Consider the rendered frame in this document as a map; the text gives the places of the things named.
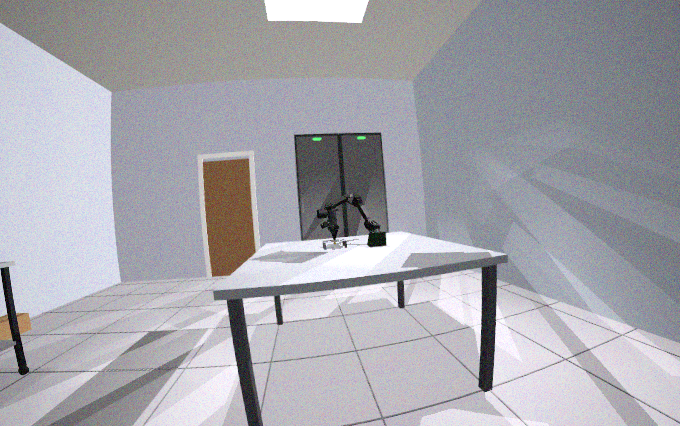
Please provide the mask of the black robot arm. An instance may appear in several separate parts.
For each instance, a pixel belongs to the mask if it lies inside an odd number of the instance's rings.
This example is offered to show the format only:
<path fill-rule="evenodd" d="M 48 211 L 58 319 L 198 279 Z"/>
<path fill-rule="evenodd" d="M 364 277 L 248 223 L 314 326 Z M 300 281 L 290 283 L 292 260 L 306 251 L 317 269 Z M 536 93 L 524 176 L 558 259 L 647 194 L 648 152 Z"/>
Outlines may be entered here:
<path fill-rule="evenodd" d="M 348 198 L 351 197 L 353 197 L 353 200 L 352 201 L 348 200 Z M 355 207 L 358 208 L 358 210 L 360 211 L 361 215 L 365 220 L 364 226 L 370 233 L 381 232 L 380 229 L 381 224 L 378 223 L 374 218 L 370 217 L 369 213 L 367 212 L 366 208 L 362 203 L 361 196 L 358 194 L 345 194 L 344 196 L 334 201 L 332 200 L 327 201 L 324 209 L 317 209 L 317 218 L 318 219 L 326 218 L 327 216 L 328 218 L 336 217 L 336 211 L 338 211 L 336 207 L 344 202 L 348 202 L 349 204 L 354 205 Z M 327 222 L 323 222 L 323 224 L 321 224 L 321 228 L 324 229 L 327 226 L 329 227 L 329 225 L 331 225 L 331 223 L 329 220 L 327 220 Z"/>

